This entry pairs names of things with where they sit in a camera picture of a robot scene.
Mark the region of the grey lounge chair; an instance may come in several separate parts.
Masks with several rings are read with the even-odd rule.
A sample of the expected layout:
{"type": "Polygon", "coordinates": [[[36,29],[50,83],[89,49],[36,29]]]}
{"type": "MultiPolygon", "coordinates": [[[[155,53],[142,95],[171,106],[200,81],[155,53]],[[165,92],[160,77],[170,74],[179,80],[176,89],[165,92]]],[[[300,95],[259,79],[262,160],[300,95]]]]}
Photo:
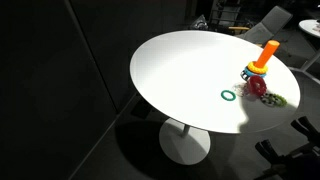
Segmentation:
{"type": "Polygon", "coordinates": [[[238,38],[253,44],[265,44],[271,40],[293,17],[293,15],[280,6],[273,7],[266,16],[238,38]]]}

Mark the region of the orange stacking toy post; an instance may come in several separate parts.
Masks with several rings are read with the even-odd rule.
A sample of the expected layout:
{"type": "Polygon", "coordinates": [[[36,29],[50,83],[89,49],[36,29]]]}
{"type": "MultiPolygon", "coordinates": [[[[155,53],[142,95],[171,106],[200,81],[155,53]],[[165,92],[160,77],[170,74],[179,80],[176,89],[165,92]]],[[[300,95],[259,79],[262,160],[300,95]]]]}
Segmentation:
{"type": "Polygon", "coordinates": [[[276,40],[269,40],[262,53],[260,54],[258,60],[255,62],[255,66],[258,68],[263,68],[268,60],[271,58],[271,56],[274,54],[274,52],[278,49],[280,46],[280,43],[276,40]]]}

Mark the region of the white round table pedestal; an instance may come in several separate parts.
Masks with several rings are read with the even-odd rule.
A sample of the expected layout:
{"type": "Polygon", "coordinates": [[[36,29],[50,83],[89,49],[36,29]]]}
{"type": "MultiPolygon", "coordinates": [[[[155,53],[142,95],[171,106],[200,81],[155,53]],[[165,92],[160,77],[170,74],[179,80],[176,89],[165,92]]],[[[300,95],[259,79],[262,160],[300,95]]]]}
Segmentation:
{"type": "Polygon", "coordinates": [[[181,165],[194,165],[206,158],[211,148],[209,133],[172,118],[159,131],[159,143],[165,155],[181,165]]]}

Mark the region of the small white side table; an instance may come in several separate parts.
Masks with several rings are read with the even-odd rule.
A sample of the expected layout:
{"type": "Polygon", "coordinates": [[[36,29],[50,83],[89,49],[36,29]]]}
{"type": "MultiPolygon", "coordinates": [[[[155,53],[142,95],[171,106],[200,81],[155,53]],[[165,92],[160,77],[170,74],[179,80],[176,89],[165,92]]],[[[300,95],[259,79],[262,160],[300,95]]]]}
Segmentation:
{"type": "Polygon", "coordinates": [[[310,35],[320,38],[320,24],[315,19],[300,21],[299,28],[310,35]]]}

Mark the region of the black equipment foreground right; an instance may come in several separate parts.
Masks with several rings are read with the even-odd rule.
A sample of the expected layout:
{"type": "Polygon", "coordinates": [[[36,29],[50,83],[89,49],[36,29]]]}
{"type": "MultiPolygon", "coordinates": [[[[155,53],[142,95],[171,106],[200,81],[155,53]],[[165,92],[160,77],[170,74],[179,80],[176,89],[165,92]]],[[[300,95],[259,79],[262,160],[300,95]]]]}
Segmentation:
{"type": "Polygon", "coordinates": [[[320,132],[306,116],[293,120],[291,126],[307,138],[307,143],[279,155],[268,139],[257,142],[255,149],[270,163],[270,168],[254,180],[275,175],[282,180],[320,180],[320,132]]]}

